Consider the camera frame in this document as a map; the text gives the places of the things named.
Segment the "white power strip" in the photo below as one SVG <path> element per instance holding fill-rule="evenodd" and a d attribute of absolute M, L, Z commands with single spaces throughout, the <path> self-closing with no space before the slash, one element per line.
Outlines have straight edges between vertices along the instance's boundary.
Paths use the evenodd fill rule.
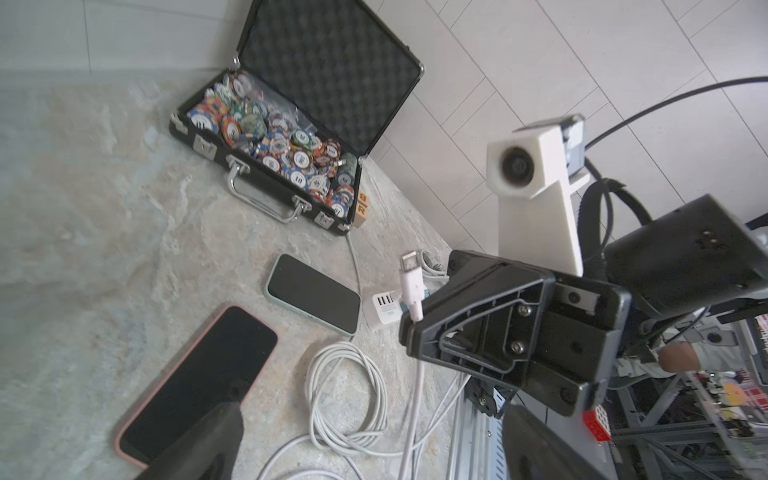
<path fill-rule="evenodd" d="M 363 302 L 363 316 L 373 330 L 398 324 L 405 314 L 420 321 L 424 318 L 426 298 L 448 281 L 446 275 L 424 275 L 422 269 L 400 273 L 400 287 L 367 297 Z"/>

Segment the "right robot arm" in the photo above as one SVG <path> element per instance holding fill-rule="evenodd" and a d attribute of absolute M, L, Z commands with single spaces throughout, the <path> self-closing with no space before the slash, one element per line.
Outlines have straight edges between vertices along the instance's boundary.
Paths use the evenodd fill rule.
<path fill-rule="evenodd" d="M 522 390 L 563 416 L 599 405 L 629 318 L 657 332 L 699 308 L 767 286 L 767 251 L 709 195 L 608 241 L 615 183 L 586 160 L 584 119 L 523 127 L 488 145 L 499 201 L 499 253 L 456 250 L 448 281 L 410 301 L 399 340 L 415 359 L 499 389 Z"/>

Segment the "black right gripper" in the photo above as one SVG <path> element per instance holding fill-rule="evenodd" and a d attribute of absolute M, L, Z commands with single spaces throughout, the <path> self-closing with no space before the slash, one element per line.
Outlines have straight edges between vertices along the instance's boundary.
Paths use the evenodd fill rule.
<path fill-rule="evenodd" d="M 450 253 L 447 273 L 421 321 L 402 316 L 409 357 L 522 390 L 562 416 L 600 403 L 629 313 L 626 290 L 468 250 Z"/>

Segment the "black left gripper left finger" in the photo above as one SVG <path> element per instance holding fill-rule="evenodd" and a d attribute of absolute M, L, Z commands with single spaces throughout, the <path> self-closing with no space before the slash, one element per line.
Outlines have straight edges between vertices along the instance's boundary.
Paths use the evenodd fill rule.
<path fill-rule="evenodd" d="M 166 449 L 136 480 L 229 480 L 243 434 L 240 404 L 220 403 Z"/>

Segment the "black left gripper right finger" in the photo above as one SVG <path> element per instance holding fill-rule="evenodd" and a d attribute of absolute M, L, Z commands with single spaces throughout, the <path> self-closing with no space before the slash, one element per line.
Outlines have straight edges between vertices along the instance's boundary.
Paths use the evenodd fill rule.
<path fill-rule="evenodd" d="M 525 407 L 507 408 L 502 443 L 511 479 L 606 478 Z"/>

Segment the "black poker chip case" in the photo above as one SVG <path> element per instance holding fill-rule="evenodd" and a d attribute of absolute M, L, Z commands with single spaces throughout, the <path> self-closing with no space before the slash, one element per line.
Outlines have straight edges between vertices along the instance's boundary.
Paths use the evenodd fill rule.
<path fill-rule="evenodd" d="M 281 203 L 291 223 L 351 229 L 362 160 L 424 73 L 362 1 L 255 1 L 233 64 L 172 114 L 173 137 Z"/>

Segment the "green case phone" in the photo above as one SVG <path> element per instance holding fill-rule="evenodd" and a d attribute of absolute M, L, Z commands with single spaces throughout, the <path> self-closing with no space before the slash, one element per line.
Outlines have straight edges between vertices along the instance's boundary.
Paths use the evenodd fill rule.
<path fill-rule="evenodd" d="M 357 334 L 360 295 L 291 255 L 277 257 L 264 292 L 273 302 L 341 335 Z"/>

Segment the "wooden dice blocks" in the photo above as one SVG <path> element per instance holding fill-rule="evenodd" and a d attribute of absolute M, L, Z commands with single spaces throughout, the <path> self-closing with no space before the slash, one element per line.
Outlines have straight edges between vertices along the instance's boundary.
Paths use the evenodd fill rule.
<path fill-rule="evenodd" d="M 370 200 L 368 195 L 360 191 L 357 195 L 357 201 L 356 201 L 356 208 L 354 213 L 354 221 L 353 225 L 356 228 L 361 227 L 369 216 L 369 210 L 370 210 Z"/>

